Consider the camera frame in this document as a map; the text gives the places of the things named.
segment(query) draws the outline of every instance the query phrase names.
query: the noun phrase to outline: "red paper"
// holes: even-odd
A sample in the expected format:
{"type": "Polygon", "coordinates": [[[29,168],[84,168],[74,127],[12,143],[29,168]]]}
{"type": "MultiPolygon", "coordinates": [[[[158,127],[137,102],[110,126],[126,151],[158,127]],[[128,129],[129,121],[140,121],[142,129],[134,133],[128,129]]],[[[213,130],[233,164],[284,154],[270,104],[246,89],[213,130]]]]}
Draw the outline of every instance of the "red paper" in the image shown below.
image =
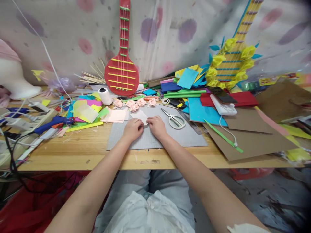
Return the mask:
{"type": "MultiPolygon", "coordinates": [[[[205,107],[215,107],[211,97],[210,93],[202,93],[200,100],[202,103],[202,106],[205,107]]],[[[255,97],[251,94],[251,92],[237,92],[237,93],[230,93],[229,94],[232,98],[234,98],[236,101],[238,101],[237,104],[234,104],[236,107],[256,107],[258,105],[257,100],[255,97]]]]}

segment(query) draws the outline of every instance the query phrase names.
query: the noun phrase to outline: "gray cutting mat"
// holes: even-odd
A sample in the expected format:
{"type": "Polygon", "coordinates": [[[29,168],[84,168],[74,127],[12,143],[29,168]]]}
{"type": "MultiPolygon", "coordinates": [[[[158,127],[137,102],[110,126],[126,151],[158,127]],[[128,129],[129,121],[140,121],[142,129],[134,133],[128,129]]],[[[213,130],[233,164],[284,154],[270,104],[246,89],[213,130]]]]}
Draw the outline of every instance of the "gray cutting mat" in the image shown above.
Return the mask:
{"type": "MultiPolygon", "coordinates": [[[[168,132],[168,134],[183,147],[196,147],[208,145],[204,137],[202,135],[197,134],[188,123],[186,123],[185,127],[180,130],[172,128],[168,123],[168,116],[161,110],[161,108],[163,108],[172,115],[181,116],[177,109],[162,105],[157,105],[156,107],[144,106],[140,109],[148,117],[159,115],[165,123],[166,131],[168,132]]],[[[125,121],[124,123],[113,123],[108,140],[107,150],[111,150],[114,147],[114,145],[118,142],[118,140],[121,138],[126,124],[127,121],[125,121]]],[[[158,141],[158,139],[151,133],[149,125],[146,125],[144,126],[144,131],[142,135],[130,145],[129,149],[138,150],[138,149],[153,149],[153,148],[163,148],[163,146],[158,141]]]]}

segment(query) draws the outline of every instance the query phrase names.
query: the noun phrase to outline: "smartphone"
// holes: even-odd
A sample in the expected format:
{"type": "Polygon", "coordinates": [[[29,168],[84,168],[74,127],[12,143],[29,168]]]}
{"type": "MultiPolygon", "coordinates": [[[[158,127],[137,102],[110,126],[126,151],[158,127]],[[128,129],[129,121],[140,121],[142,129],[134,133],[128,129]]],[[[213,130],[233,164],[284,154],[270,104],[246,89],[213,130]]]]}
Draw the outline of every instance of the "smartphone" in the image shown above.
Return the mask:
{"type": "Polygon", "coordinates": [[[229,94],[220,87],[208,87],[208,89],[223,104],[238,103],[238,101],[229,96],[229,94]]]}

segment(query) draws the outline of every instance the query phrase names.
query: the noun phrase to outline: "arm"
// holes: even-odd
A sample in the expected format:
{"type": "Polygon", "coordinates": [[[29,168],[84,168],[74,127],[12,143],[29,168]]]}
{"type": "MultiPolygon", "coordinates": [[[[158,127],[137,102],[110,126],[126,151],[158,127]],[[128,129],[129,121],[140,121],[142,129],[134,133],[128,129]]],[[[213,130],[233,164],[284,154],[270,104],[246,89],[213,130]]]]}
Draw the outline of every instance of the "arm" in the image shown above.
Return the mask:
{"type": "Polygon", "coordinates": [[[267,230],[203,163],[167,134],[160,116],[149,117],[147,122],[189,186],[199,196],[216,232],[228,232],[227,226],[243,223],[267,230]]]}
{"type": "Polygon", "coordinates": [[[45,230],[91,232],[97,212],[108,192],[130,144],[143,132],[143,122],[129,120],[123,136],[79,185],[45,230]]]}

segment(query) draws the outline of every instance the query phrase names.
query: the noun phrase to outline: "person's left hand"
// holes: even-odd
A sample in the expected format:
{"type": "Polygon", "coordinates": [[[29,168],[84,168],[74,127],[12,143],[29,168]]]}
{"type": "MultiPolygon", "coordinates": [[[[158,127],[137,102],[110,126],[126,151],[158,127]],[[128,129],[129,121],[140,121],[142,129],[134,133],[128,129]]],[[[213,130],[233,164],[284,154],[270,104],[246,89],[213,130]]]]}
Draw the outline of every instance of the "person's left hand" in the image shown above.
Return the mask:
{"type": "Polygon", "coordinates": [[[124,128],[123,140],[132,143],[142,134],[143,130],[144,123],[140,119],[131,119],[124,128]]]}

